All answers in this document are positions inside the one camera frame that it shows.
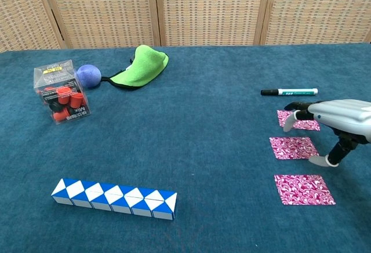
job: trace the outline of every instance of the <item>snake cube puzzle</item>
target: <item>snake cube puzzle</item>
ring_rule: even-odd
[[[174,220],[177,193],[62,178],[52,197],[59,204]]]

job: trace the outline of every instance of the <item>foam ball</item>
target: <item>foam ball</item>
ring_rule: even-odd
[[[100,70],[92,64],[80,66],[77,70],[77,76],[84,88],[94,88],[98,86],[102,78]]]

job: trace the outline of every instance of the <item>marker cap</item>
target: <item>marker cap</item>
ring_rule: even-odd
[[[261,95],[278,95],[277,89],[262,89],[260,91]]]

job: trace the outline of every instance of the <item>pink patterned card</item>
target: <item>pink patterned card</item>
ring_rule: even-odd
[[[308,159],[318,156],[309,137],[269,138],[277,159]]]
[[[282,110],[277,110],[277,116],[278,116],[278,122],[279,126],[283,127],[285,125],[286,120],[288,117],[291,115],[291,111],[282,111]],[[319,131],[319,123],[316,120],[312,121],[296,121],[294,123],[293,128],[296,129],[306,129],[306,130],[316,130]]]
[[[274,181],[284,205],[335,205],[319,175],[275,175]]]

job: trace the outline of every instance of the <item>woven folding screen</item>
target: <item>woven folding screen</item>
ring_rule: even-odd
[[[47,10],[42,0],[0,0],[0,52],[61,48],[57,25]]]
[[[272,0],[262,44],[362,42],[371,0]]]
[[[157,0],[161,44],[252,45],[260,0]]]
[[[70,48],[159,44],[156,0],[50,1]]]

